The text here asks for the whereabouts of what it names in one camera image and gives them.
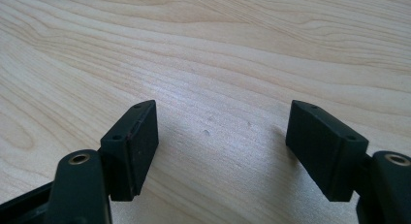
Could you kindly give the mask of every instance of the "mounting hole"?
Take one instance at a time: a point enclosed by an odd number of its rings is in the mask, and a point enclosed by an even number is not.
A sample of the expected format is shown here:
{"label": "mounting hole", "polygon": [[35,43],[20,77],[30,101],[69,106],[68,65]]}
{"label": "mounting hole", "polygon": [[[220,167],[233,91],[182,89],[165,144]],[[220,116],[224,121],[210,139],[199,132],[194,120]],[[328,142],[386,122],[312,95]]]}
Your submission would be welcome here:
{"label": "mounting hole", "polygon": [[357,139],[356,137],[354,137],[352,135],[349,135],[346,138],[347,138],[347,140],[351,140],[351,141],[355,141]]}
{"label": "mounting hole", "polygon": [[112,136],[112,138],[113,138],[114,140],[120,140],[120,139],[121,139],[121,135],[114,135],[114,136]]}
{"label": "mounting hole", "polygon": [[404,158],[400,155],[397,155],[397,154],[386,154],[385,158],[388,161],[390,161],[394,164],[397,164],[399,166],[402,166],[402,167],[407,167],[407,166],[411,165],[411,162],[408,159],[406,159],[406,158]]}
{"label": "mounting hole", "polygon": [[90,155],[89,154],[78,154],[73,156],[70,160],[69,160],[69,164],[71,165],[78,165],[78,164],[82,164],[87,162],[90,159]]}

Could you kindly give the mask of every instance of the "wooden table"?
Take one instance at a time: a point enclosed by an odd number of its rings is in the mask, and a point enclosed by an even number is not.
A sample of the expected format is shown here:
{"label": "wooden table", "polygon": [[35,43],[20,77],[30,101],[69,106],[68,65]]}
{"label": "wooden table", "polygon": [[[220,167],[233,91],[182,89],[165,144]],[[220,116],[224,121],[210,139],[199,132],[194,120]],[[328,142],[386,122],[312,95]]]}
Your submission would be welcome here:
{"label": "wooden table", "polygon": [[0,203],[155,99],[114,223],[356,223],[284,143],[294,99],[411,155],[411,0],[0,0]]}

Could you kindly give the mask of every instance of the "screw hole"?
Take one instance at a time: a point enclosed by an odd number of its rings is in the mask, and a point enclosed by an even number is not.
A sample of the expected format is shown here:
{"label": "screw hole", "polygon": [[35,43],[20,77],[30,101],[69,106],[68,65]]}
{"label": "screw hole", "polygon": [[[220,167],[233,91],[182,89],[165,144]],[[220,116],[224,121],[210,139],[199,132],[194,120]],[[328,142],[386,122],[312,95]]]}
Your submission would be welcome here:
{"label": "screw hole", "polygon": [[69,160],[69,164],[71,165],[78,165],[78,164],[82,164],[88,161],[88,159],[90,159],[90,155],[89,154],[78,154],[76,156],[73,156],[70,160]]}
{"label": "screw hole", "polygon": [[349,135],[349,136],[347,136],[347,139],[351,140],[351,141],[355,141],[357,138],[352,136],[352,135]]}
{"label": "screw hole", "polygon": [[385,158],[386,158],[388,161],[390,161],[390,162],[392,162],[392,163],[394,163],[394,164],[397,164],[397,165],[399,165],[399,166],[407,167],[407,166],[410,166],[410,165],[411,165],[411,162],[410,162],[408,159],[406,159],[406,158],[404,158],[404,157],[402,157],[402,156],[400,156],[400,155],[396,155],[396,154],[386,154],[386,155],[385,155]]}

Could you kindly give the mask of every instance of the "wood grain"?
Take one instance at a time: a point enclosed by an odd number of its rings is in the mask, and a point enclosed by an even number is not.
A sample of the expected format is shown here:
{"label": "wood grain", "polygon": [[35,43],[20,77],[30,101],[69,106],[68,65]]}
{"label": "wood grain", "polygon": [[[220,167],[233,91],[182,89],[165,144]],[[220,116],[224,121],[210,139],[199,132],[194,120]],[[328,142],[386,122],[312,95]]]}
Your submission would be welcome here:
{"label": "wood grain", "polygon": [[155,99],[114,223],[356,223],[287,151],[293,99],[411,155],[411,0],[0,0],[0,203]]}

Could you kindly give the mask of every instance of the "black plastic part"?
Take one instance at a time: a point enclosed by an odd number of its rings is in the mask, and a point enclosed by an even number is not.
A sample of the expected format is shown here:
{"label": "black plastic part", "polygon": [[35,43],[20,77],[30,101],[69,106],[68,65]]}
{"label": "black plastic part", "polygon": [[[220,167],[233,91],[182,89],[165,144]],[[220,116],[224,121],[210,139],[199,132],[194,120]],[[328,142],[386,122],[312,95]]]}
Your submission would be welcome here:
{"label": "black plastic part", "polygon": [[52,182],[0,206],[0,223],[44,223]]}
{"label": "black plastic part", "polygon": [[101,139],[99,152],[112,201],[140,195],[158,143],[153,100],[130,108]]}
{"label": "black plastic part", "polygon": [[386,223],[411,224],[411,158],[395,152],[376,152],[370,177]]}
{"label": "black plastic part", "polygon": [[100,155],[80,150],[60,160],[45,223],[111,223]]}
{"label": "black plastic part", "polygon": [[329,201],[350,201],[350,178],[366,156],[366,138],[323,109],[293,101],[286,145]]}

